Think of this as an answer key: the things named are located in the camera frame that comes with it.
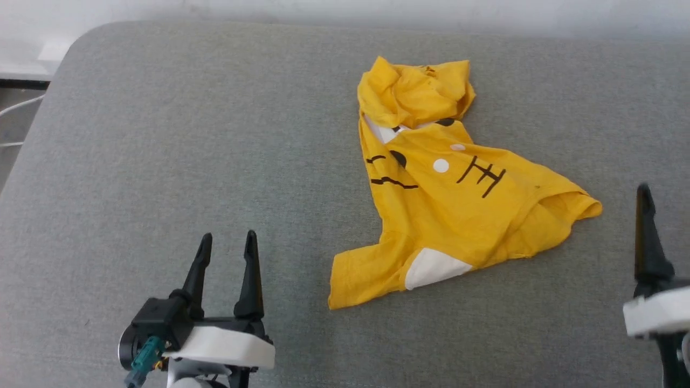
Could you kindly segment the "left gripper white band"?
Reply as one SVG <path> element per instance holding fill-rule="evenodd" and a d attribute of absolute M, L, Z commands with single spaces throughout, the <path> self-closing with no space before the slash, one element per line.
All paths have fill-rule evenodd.
<path fill-rule="evenodd" d="M 212 234 L 202 236 L 180 298 L 192 320 L 204 318 L 202 300 L 205 270 L 210 263 Z M 241 320 L 204 320 L 195 324 L 180 351 L 167 352 L 166 388 L 249 388 L 258 369 L 273 369 L 273 341 L 261 319 L 265 315 L 257 235 L 249 230 L 244 248 L 245 270 L 240 297 L 233 313 Z"/>

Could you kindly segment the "yellow printed t-shirt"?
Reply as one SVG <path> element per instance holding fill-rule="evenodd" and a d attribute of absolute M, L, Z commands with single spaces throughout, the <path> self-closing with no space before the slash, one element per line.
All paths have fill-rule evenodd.
<path fill-rule="evenodd" d="M 354 307 L 560 245 L 602 203 L 510 150 L 471 139 L 468 60 L 377 57 L 357 87 L 359 138 L 378 242 L 333 260 L 328 307 Z"/>

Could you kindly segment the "black baseboard strip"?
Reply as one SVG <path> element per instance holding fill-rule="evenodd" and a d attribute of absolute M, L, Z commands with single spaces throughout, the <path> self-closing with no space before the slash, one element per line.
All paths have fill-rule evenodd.
<path fill-rule="evenodd" d="M 0 79 L 0 88 L 8 89 L 46 91 L 49 85 L 49 81 L 41 80 Z"/>

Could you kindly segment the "grey fabric sofa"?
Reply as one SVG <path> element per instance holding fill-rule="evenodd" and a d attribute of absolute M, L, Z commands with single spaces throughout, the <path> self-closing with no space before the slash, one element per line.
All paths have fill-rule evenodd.
<path fill-rule="evenodd" d="M 333 256 L 378 240 L 356 87 L 376 57 L 471 61 L 472 138 L 603 204 L 559 247 L 359 307 Z M 277 350 L 251 388 L 660 388 L 626 336 L 636 188 L 690 277 L 690 44 L 123 22 L 72 44 L 0 194 L 0 388 L 123 388 L 123 330 L 213 235 L 231 315 L 257 232 Z"/>

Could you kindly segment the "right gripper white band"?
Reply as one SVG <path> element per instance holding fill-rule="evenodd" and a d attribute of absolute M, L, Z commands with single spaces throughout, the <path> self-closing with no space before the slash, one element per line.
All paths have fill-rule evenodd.
<path fill-rule="evenodd" d="M 648 184 L 636 196 L 633 300 L 624 303 L 628 336 L 655 341 L 663 368 L 663 388 L 690 388 L 690 279 L 673 279 L 655 222 Z"/>

